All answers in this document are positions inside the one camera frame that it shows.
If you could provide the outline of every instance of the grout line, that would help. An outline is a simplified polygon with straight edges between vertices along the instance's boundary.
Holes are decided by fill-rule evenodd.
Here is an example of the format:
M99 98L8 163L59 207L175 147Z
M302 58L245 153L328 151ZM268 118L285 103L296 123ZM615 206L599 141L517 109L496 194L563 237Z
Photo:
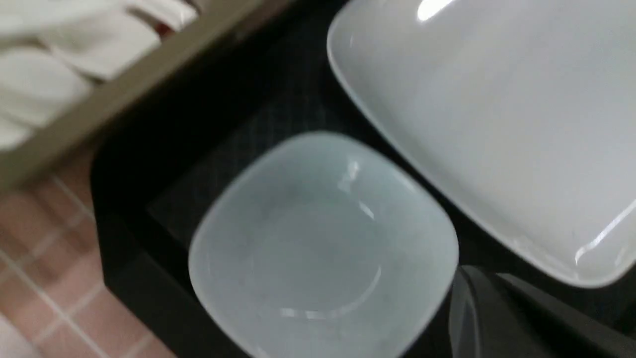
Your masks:
M60 189L62 189L62 191L64 193L66 193L66 195L68 195L71 200L73 200L73 202L75 202L76 205L79 206L79 208L81 209L81 211L83 211L86 215L88 215L90 218L93 219L93 221L95 221L95 214L93 213L93 211L91 209L89 209L86 205L84 205L84 203L82 202L82 200L80 200L78 198L77 195L75 195L75 193L73 192L73 190L71 190L62 179L60 179L59 176L57 175L51 175L51 179L53 180L53 182L55 184L57 184L58 187L60 187Z
M81 299L79 299L79 301L77 301L77 303L72 305L67 310L66 314L69 316L69 318L80 311L82 308L86 307L93 300L93 298L95 298L95 296L97 296L102 291L104 287L104 282L100 282L95 285L95 287L90 289ZM53 321L33 339L33 343L36 345L38 343L41 343L43 340L47 339L53 332L55 332L55 329L61 326L63 323L64 319L57 319Z
M33 338L31 343L36 346L39 345L45 339L47 339L51 334L53 334L53 332L55 332L58 329L58 327L60 327L63 323L64 323L64 319L57 318L56 320L51 322L48 326L46 326L40 333L38 333L38 335L35 338Z
M102 292L102 289L104 287L106 287L104 285L104 282L99 282L97 285L95 285L95 287L90 289L82 298L79 299L79 301L77 301L68 309L66 314L69 316L69 318L73 317L75 313L78 313L82 308L88 306L88 304L93 301L93 298L95 298L100 292Z
M85 216L86 214L84 214L83 211L79 211L77 214L73 215L73 217L71 217L66 223L64 223L64 225L46 234L35 248L33 248L30 252L24 254L21 258L17 259L15 261L15 264L18 267L22 268L35 261L40 255L44 253L44 251L46 251L47 248L54 244L68 230L78 226Z
M48 296L48 294L46 294L46 292L44 292L42 290L42 288L38 285L36 285L35 282L33 282L31 280L31 278L24 272L22 271L21 268L19 268L15 262L13 262L9 256L4 252L4 250L0 249L0 259L4 259L5 261L7 261L7 264L9 265L9 267L15 271L15 273L22 279L22 281L24 283L27 284L27 286L29 286L33 291L35 291L38 296L48 304L48 306L55 311L55 313L57 313L57 315L63 320L65 321L69 327L90 347L93 349L93 351L100 357L100 358L110 358L106 352L104 352L84 331L81 330L81 328L75 323L73 322L73 320L71 320L71 318L64 313L64 311L60 308L60 306L57 305L57 303L55 303L51 297Z
M124 354L121 358L135 358L137 354L141 352L142 349L146 348L150 342L153 340L153 334L148 333L143 336L137 343L133 344L132 347Z

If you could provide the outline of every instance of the ceramic dish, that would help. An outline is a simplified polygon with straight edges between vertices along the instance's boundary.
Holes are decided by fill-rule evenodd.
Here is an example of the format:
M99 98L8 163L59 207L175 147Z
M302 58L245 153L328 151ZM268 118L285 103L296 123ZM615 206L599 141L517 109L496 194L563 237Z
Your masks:
M306 134L266 154L205 214L197 297L257 358L392 358L432 319L457 266L434 199L371 149Z
M335 75L466 215L562 282L636 259L636 3L355 0Z

